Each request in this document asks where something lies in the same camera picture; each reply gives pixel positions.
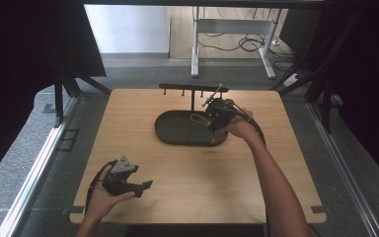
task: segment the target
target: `gray carpet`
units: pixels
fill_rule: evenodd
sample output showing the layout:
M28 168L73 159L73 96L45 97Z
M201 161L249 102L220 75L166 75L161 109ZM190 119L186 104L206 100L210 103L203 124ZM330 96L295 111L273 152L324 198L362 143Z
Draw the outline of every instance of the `gray carpet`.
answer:
M231 90L267 90L276 83L276 81L265 79L265 71L262 68L252 66L200 67L200 76L196 79L190 77L190 68L186 66L107 68L107 74L108 78L96 79L111 89L158 88L159 83L207 86L216 86L218 83L222 83ZM68 220L68 210L74 201L109 99L107 95L95 88L81 81L79 83L83 90L82 98L74 108L74 117L67 127L77 133L74 146L72 149L64 149L67 145L59 142L60 149L52 155L34 197L29 203L28 210L17 229L16 236L74 236L77 231L78 226ZM328 214L328 220L325 223L311 227L313 236L368 236L328 149L313 124L302 97L306 89L307 86L299 88L283 97L283 103ZM52 98L48 96L51 95L51 90L48 90L46 91L48 94L42 94L42 96L47 95L47 103L53 103ZM34 115L41 114L41 107L35 108ZM26 146L18 152L14 147L16 153L13 157L8 158L7 164L23 163L24 156L16 154L26 153L28 150L35 153L34 150L37 148L33 148L29 142L36 140L36 143L42 145L42 141L39 139L43 139L46 135L37 134L35 137L27 132L28 129L31 129L29 127L52 126L52 119L43 124L40 123L41 120L42 118L37 118L26 126L27 135L20 138L20 142ZM374 168L371 157L347 132L347 128L342 124L336 111L332 112L332 122L337 143L340 144L342 153L346 154L350 163L348 165L353 167L352 171L356 173L354 176L373 204L379 218L379 170ZM29 164L30 161L25 161L24 164L17 164L14 169L20 170L20 172L27 170L28 173ZM5 183L4 190L0 187L0 202L2 202L0 204L0 222L2 222L6 214L5 210L9 208L11 200L15 197L14 192L16 194L17 188L23 180L9 177L7 180L1 179L0 182ZM103 224L100 230L101 236L124 236L127 226Z

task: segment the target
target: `floor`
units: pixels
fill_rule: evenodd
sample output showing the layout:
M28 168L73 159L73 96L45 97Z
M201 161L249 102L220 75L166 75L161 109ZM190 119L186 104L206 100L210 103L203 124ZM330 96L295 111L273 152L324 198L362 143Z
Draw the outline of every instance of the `floor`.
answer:
M156 88L159 81L187 83L195 80L195 83L211 84L225 81L232 88L241 90L266 90L275 81L268 80L264 71L259 69L262 63L257 57L203 59L200 77L193 79L190 78L190 61L187 59L152 54L135 57L106 54L103 60L108 78L97 80L111 89ZM289 63L279 66L286 69ZM14 227L14 236L73 236L76 233L78 226L68 220L68 213L72 211L71 204L109 99L88 84L79 83L83 91L80 98L72 100L64 93L65 111L70 111L65 130L48 157L42 178L31 193L31 200L19 216L20 223ZM307 86L284 96L282 100L328 215L325 223L310 226L313 236L379 236L379 231L370 233L366 225L379 225L377 165L343 124L337 109L332 109L333 132L329 140L335 143L341 161L353 177L353 184L350 179L344 179L344 170L338 164L340 160L334 158L334 149L328 145L327 134L320 131L315 120L314 112L319 111L319 103L305 103L302 97L305 90ZM38 93L34 111L0 165L0 231L10 227L1 224L13 210L11 206L52 132L55 119L53 96L51 87ZM376 222L366 219L368 216L374 217ZM125 236L128 228L126 225L103 224L100 234Z

